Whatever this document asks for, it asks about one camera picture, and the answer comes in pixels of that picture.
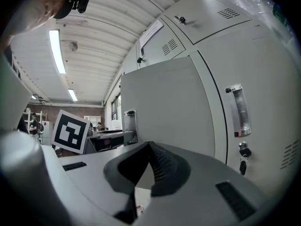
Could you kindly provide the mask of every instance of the fluorescent light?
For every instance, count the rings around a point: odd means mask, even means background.
[[[73,101],[77,101],[77,98],[76,98],[76,96],[75,96],[74,90],[68,89],[68,91],[69,91],[69,94],[70,94],[71,97],[72,97],[72,100],[73,100]]]
[[[50,37],[52,54],[53,57],[55,58],[55,64],[57,66],[57,69],[59,73],[66,73],[62,52],[61,52],[60,32],[58,30],[50,30],[49,37]]]

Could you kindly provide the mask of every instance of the vent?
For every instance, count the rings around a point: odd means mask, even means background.
[[[176,47],[178,47],[177,43],[173,39],[170,40],[166,45],[162,47],[163,54],[166,56],[170,53],[170,51],[174,50]]]
[[[232,18],[232,17],[236,17],[239,15],[239,13],[235,12],[234,10],[227,8],[225,10],[219,11],[217,12],[217,14],[223,16],[226,19]]]
[[[286,168],[295,162],[298,152],[298,146],[299,140],[295,141],[293,144],[290,144],[285,148],[280,169]]]

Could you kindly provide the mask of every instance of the brick wall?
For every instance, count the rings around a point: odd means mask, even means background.
[[[62,109],[71,114],[77,115],[81,118],[84,118],[85,115],[97,115],[101,116],[102,126],[105,126],[104,121],[104,108],[92,108],[92,107],[59,107],[59,106],[49,106],[49,105],[27,105],[27,108],[31,109],[31,112],[47,113],[47,121],[50,121],[55,124],[57,115]]]

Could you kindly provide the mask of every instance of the black cap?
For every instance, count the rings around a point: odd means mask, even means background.
[[[66,17],[72,10],[74,4],[74,0],[65,0],[63,7],[61,10],[57,12],[57,14],[54,16],[56,19],[62,19]]]

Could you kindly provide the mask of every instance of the ceiling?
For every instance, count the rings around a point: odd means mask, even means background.
[[[122,61],[142,32],[178,0],[90,0],[85,13],[72,11],[12,42],[21,77],[33,94],[49,102],[101,103]],[[60,29],[66,75],[58,73],[48,31]],[[70,49],[71,42],[78,49]]]

